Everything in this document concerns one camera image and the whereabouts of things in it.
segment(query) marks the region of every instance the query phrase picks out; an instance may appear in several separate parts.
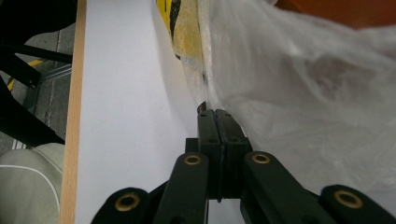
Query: plastic sheet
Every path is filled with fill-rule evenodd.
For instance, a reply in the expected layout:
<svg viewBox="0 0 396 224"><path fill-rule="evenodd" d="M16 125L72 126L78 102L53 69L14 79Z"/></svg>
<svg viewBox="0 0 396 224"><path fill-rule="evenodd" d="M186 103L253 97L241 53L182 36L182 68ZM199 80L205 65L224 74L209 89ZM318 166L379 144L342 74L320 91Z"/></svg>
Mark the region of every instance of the plastic sheet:
<svg viewBox="0 0 396 224"><path fill-rule="evenodd" d="M199 2L210 106L307 189L347 185L396 215L396 26L356 31L262 0Z"/></svg>

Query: wooden strip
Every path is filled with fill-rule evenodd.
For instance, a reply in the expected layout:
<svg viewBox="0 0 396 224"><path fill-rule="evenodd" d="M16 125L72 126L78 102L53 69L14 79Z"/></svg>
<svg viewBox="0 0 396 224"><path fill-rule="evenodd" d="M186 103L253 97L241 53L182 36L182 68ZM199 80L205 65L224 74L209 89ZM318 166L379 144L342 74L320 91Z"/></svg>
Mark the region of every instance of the wooden strip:
<svg viewBox="0 0 396 224"><path fill-rule="evenodd" d="M78 0L75 45L67 113L64 178L61 195L60 223L75 223L78 179L79 119L81 111L87 0Z"/></svg>

